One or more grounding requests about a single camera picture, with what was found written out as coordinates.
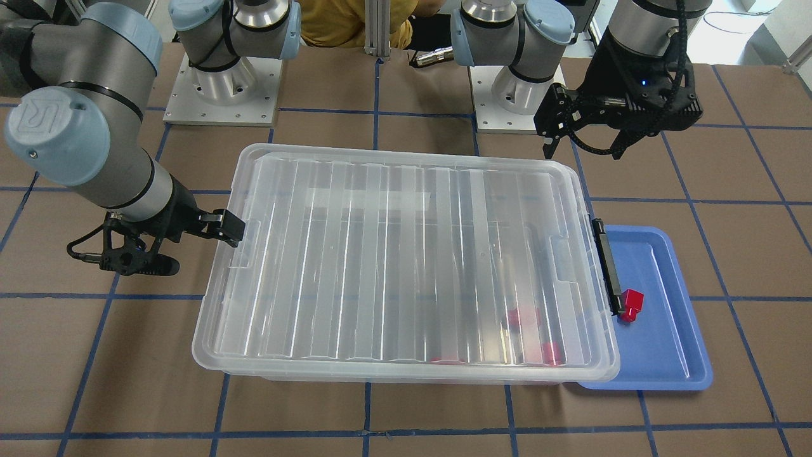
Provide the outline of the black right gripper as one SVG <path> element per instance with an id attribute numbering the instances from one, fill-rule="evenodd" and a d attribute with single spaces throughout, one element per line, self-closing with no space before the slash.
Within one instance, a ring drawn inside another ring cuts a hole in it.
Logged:
<path id="1" fill-rule="evenodd" d="M 227 209 L 213 212 L 198 208 L 190 190 L 171 180 L 168 202 L 156 215 L 142 221 L 108 216 L 103 223 L 103 269 L 124 277 L 145 274 L 170 277 L 180 263 L 161 254 L 166 240 L 179 242 L 184 232 L 225 242 L 236 248 L 246 233 L 246 223 Z"/>

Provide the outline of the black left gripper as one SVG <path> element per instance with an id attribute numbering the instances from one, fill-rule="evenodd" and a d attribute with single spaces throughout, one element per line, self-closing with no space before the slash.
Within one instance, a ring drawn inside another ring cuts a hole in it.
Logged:
<path id="1" fill-rule="evenodd" d="M 684 60 L 681 84 L 673 87 L 683 56 L 680 31 L 666 34 L 659 56 L 639 54 L 606 32 L 588 66 L 582 84 L 567 90 L 554 82 L 534 116 L 537 135 L 544 139 L 544 159 L 552 159 L 562 138 L 590 124 L 605 124 L 619 132 L 611 144 L 614 160 L 652 132 L 682 131 L 703 116 L 693 65 Z"/>

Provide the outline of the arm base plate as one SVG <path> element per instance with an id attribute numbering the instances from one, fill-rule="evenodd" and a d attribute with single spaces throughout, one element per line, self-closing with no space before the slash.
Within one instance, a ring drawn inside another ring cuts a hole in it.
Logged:
<path id="1" fill-rule="evenodd" d="M 504 66 L 470 67 L 476 128 L 480 133 L 537 134 L 534 116 L 552 83 L 565 83 L 561 67 L 551 80 L 530 83 Z"/>
<path id="2" fill-rule="evenodd" d="M 275 124 L 284 62 L 243 57 L 223 72 L 192 69 L 184 58 L 163 121 L 188 126 Z"/>

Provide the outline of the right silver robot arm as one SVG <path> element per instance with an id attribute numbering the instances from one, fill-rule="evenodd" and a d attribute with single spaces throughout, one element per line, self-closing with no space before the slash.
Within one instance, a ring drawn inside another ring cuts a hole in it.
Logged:
<path id="1" fill-rule="evenodd" d="M 236 247 L 246 231 L 229 210 L 200 209 L 138 145 L 162 46 L 154 24 L 121 3 L 95 3 L 76 24 L 60 24 L 38 2 L 2 2 L 2 96 L 20 99 L 4 141 L 41 176 L 105 211 L 67 254 L 125 277 L 179 272 L 160 246 L 183 234 Z"/>

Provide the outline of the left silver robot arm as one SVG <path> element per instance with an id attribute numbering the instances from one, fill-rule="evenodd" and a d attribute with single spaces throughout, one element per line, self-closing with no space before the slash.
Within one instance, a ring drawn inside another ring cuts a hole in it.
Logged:
<path id="1" fill-rule="evenodd" d="M 461 66 L 502 67 L 500 103 L 533 117 L 546 159 L 562 138 L 620 159 L 642 138 L 702 118 L 688 37 L 710 5 L 618 1 L 577 89 L 553 80 L 576 32 L 560 2 L 464 1 L 450 15 L 450 43 Z"/>

